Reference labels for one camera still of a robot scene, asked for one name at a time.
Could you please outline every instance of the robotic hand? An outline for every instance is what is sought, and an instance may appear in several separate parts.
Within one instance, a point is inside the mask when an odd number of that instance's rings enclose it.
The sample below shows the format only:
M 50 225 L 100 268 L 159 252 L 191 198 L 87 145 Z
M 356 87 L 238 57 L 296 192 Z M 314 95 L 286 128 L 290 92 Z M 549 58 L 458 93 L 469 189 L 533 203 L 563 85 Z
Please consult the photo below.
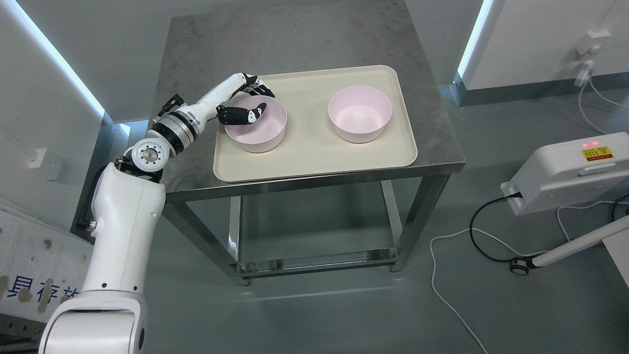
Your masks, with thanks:
M 105 167 L 92 199 L 96 221 L 90 225 L 96 243 L 85 282 L 79 295 L 52 314 L 42 334 L 40 354 L 143 351 L 144 278 L 165 202 L 165 188 L 159 184 L 162 168 L 169 157 L 197 139 L 208 120 L 218 116 L 222 124 L 251 124 L 260 118 L 266 104 L 253 110 L 223 106 L 241 91 L 274 97 L 260 78 L 244 73 L 230 76 L 193 105 L 187 106 L 175 95 L 164 105 L 147 138 L 128 149 L 116 165 Z M 176 105 L 180 107 L 167 113 Z

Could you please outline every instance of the tray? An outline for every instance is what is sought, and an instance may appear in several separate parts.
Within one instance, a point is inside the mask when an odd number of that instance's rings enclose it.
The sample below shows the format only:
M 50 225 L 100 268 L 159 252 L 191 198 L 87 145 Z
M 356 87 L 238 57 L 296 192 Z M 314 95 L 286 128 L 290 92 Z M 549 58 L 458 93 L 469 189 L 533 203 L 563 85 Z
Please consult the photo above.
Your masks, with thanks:
M 417 145 L 398 75 L 388 66 L 295 72 L 261 76 L 288 113 L 286 133 L 273 150 L 254 154 L 241 149 L 219 124 L 214 174 L 228 183 L 335 174 L 408 166 Z M 375 140 L 353 144 L 334 131 L 328 103 L 339 90 L 356 85 L 377 88 L 391 100 L 393 115 Z M 227 105 L 247 94 L 239 93 Z

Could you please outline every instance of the pink bowl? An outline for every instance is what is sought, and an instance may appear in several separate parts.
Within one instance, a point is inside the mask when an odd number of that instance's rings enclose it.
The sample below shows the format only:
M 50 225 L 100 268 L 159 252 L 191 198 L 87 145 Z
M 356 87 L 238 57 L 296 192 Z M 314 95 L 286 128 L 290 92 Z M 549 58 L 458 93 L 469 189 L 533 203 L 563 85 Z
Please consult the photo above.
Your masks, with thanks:
M 239 101 L 234 107 L 248 110 L 267 104 L 263 114 L 250 125 L 225 125 L 225 132 L 238 145 L 249 152 L 265 152 L 277 146 L 286 131 L 287 114 L 284 105 L 273 97 L 249 96 Z
M 328 105 L 328 114 L 337 134 L 355 143 L 377 138 L 390 121 L 392 112 L 387 95 L 369 86 L 342 89 Z

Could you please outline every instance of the stainless steel table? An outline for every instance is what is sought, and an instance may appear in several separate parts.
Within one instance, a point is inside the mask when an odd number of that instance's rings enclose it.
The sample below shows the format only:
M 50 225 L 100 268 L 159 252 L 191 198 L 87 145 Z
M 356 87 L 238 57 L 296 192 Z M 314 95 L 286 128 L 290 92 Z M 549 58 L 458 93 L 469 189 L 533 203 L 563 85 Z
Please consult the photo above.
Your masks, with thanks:
M 283 180 L 225 183 L 212 171 L 216 122 L 164 171 L 164 216 L 229 277 L 368 265 L 401 270 L 452 173 L 465 157 L 402 0 L 341 0 L 178 17 L 172 20 L 153 113 L 174 93 L 194 101 L 234 72 L 279 74 L 384 64 L 398 73 L 419 150 L 405 168 Z M 421 176 L 402 227 L 391 181 Z M 394 247 L 326 256 L 242 262 L 242 196 L 380 181 Z M 231 197 L 230 245 L 224 248 L 186 202 Z

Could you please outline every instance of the metal frame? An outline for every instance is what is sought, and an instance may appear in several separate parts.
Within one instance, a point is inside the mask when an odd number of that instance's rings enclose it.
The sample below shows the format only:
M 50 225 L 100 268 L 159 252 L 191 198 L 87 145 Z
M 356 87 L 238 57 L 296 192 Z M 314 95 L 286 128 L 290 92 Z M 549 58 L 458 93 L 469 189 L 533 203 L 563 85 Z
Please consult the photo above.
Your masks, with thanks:
M 313 18 L 309 15 L 311 13 L 329 15 Z M 216 27 L 216 21 L 224 18 L 224 13 L 172 20 L 153 102 L 155 112 L 161 109 L 163 102 L 173 92 L 180 92 L 186 97 L 201 97 L 208 90 L 208 82 L 218 83 L 227 72 L 232 73 L 234 70 L 233 57 L 213 55 L 217 48 L 231 45 L 232 36 L 217 35 L 213 37 L 211 45 L 199 47 L 185 37 L 185 33 L 194 26 L 212 33 L 236 33 L 242 39 L 242 47 L 264 49 L 244 51 L 239 53 L 238 58 L 240 62 L 251 63 L 247 70 L 259 75 L 374 64 L 389 66 L 397 72 L 413 138 L 420 150 L 411 164 L 399 168 L 227 183 L 219 180 L 212 170 L 216 136 L 220 128 L 219 124 L 212 122 L 206 125 L 202 138 L 192 148 L 169 161 L 162 179 L 168 191 L 168 205 L 164 212 L 166 217 L 239 283 L 253 277 L 354 266 L 390 264 L 392 271 L 403 269 L 450 174 L 460 172 L 465 165 L 465 156 L 404 1 L 371 0 L 369 6 L 365 6 L 364 0 L 323 1 L 237 11 L 230 13 L 230 16 L 231 21 L 221 22 L 220 29 Z M 251 17 L 264 18 L 265 21 L 251 23 L 247 27 L 240 24 Z M 302 23 L 305 28 L 314 29 L 345 28 L 348 18 L 369 23 L 381 40 L 375 42 L 365 39 L 364 31 L 354 25 L 351 25 L 353 30 L 337 31 L 333 37 L 312 36 L 310 31 L 294 33 L 296 41 L 310 46 L 333 47 L 333 60 L 330 60 L 325 56 L 312 56 L 308 51 L 292 51 L 291 55 L 286 55 L 291 49 L 284 42 L 249 35 L 252 31 L 264 31 L 266 23 L 273 23 L 278 31 L 291 31 L 290 22 Z M 396 23 L 394 28 L 390 26 L 392 21 Z M 355 45 L 348 47 L 345 43 Z M 173 65 L 184 58 L 190 65 Z M 422 181 L 408 218 L 400 220 L 389 180 L 414 177 L 422 177 Z M 381 183 L 391 226 L 392 248 L 257 262 L 243 262 L 240 259 L 243 247 L 241 196 L 365 182 Z M 186 202 L 195 200 L 223 197 L 234 197 L 230 207 L 229 250 L 216 240 L 186 205 Z
M 422 177 L 404 227 L 391 181 L 381 181 L 393 248 L 242 262 L 242 196 L 231 197 L 228 249 L 223 247 L 185 202 L 166 204 L 163 215 L 223 273 L 240 285 L 249 285 L 249 278 L 362 266 L 391 265 L 391 271 L 399 271 L 404 268 L 449 178 L 449 174 Z

